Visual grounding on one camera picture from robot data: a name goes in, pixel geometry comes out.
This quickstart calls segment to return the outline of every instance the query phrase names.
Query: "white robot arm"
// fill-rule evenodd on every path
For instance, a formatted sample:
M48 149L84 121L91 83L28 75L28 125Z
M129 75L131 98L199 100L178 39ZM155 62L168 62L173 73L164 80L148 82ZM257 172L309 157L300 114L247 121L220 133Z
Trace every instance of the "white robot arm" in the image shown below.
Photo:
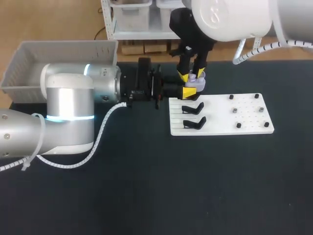
M242 40L234 58L239 64L279 47L313 48L312 0L183 0L200 30L221 42ZM277 36L278 42L241 56L245 39Z

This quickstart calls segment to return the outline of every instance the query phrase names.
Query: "black mat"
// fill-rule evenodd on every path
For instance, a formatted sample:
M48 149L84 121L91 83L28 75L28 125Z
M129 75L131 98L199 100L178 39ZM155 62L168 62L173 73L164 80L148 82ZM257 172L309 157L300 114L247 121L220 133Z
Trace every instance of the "black mat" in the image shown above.
M176 74L174 64L162 71ZM208 66L207 94L256 92L272 135L172 137L167 100L159 111L137 103L112 114L83 167L35 159L26 172L1 172L0 234L312 234L313 62ZM13 108L45 113L44 105ZM109 108L96 106L96 133ZM49 159L72 164L85 156Z

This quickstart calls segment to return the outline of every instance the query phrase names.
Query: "shelf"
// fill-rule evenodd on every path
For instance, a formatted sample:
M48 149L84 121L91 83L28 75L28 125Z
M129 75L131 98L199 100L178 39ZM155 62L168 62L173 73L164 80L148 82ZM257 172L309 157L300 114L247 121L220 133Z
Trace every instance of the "shelf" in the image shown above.
M119 31L117 24L114 25L115 31L113 38L116 40L161 40L161 39L179 39L174 32L163 32L161 30L161 18L158 8L150 7L150 25L149 31L130 32Z

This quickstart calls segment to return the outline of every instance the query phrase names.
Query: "wire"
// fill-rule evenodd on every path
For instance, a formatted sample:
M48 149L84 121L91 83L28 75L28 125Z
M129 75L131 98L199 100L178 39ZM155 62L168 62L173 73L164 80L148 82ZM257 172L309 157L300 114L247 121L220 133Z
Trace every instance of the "wire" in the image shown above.
M99 14L102 14L103 13L103 10L101 7L98 8L98 13ZM96 36L94 37L94 40L96 40L97 36L99 35L99 33L101 33L101 31L103 31L106 27L104 26L102 29L100 29L97 33L96 33Z
M256 56L258 54L261 54L263 52L283 47L280 42L266 44L263 47L259 47L255 50L248 52L247 54L245 54L243 56L240 56L241 52L244 48L245 42L246 42L246 40L240 41L237 52L236 52L235 57L233 59L233 64L235 64L235 65L238 65L238 64L242 63L243 61L246 61L247 59L249 59L253 56ZM303 41L295 41L295 40L287 40L286 42L287 42L287 45L290 47L313 48L313 43L306 43Z
M40 123L41 123L41 131L40 131L39 141L38 141L37 147L35 148L35 150L31 156L27 156L25 158L22 158L16 162L8 164L8 165L1 166L0 172L7 170L7 169L10 169L12 167L21 165L21 164L23 164L22 170L26 170L30 166L30 163L32 162L32 160L38 154L41 146L43 145L43 140L44 140L44 136L45 136L45 119L41 114L32 114L32 116L38 116L40 118Z
M102 29L100 29L97 33L96 36L94 37L94 40L96 40L97 36L99 35L99 33L101 33L101 31L103 31L106 27L104 26Z
M53 166L53 167L57 167L57 168L64 168L64 169L73 169L73 168L77 168L83 164L85 164L86 162L88 162L90 160L90 158L94 155L97 147L98 147L98 144L100 142L100 139L101 139L101 136L102 136L102 133L103 133L103 130L104 130L104 127L108 121L108 118L110 117L110 115L118 108L121 108L121 107L126 107L126 102L123 102L123 103L119 103L119 104L116 104L114 105L108 112L107 114L105 115L103 121L102 121L102 124L101 124L101 127L100 127L100 131L99 131L99 134L97 136L97 139L96 139L96 142L94 143L93 147L92 147L92 150L91 152L88 154L88 156L82 160L81 162L77 163L77 164L73 164L73 165L62 165L62 164L57 164L57 163L53 163L53 162L50 162L48 161L47 159L43 158L41 155L37 155L37 157L43 161L44 163L50 165L50 166Z
M39 141L37 144L37 147L35 148L33 154L30 156L30 158L24 162L22 170L25 171L28 167L30 167L30 163L34 160L36 155L39 153L43 142L44 142L44 137L45 137L45 118L41 114L32 114L32 116L38 116L40 118L40 123L41 123L41 130L40 130L40 135L39 135Z
M26 162L28 159L30 159L30 156L25 157L25 158L22 158L22 159L20 159L20 160L18 160L18 161L16 161L16 162L11 163L11 164L1 166L1 167L0 167L0 172L1 172L1 171L4 171L4 170L7 170L7 169L10 169L10 168L12 168L12 167L21 165L21 164L23 164L24 162Z

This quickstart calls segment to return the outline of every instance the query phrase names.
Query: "floor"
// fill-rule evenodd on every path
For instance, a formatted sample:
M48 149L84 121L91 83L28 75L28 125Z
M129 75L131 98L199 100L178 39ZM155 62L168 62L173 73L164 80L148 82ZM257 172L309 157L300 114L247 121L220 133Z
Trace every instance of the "floor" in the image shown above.
M104 26L97 12L100 0L0 0L0 74L21 41L27 40L93 40ZM97 39L106 39L105 31ZM231 60L238 42L219 43L210 53L210 61ZM153 62L177 61L169 55L150 55ZM313 59L313 53L300 48L279 49L256 60ZM119 61L137 61L138 56L118 56ZM0 92L0 108L8 108L10 98Z

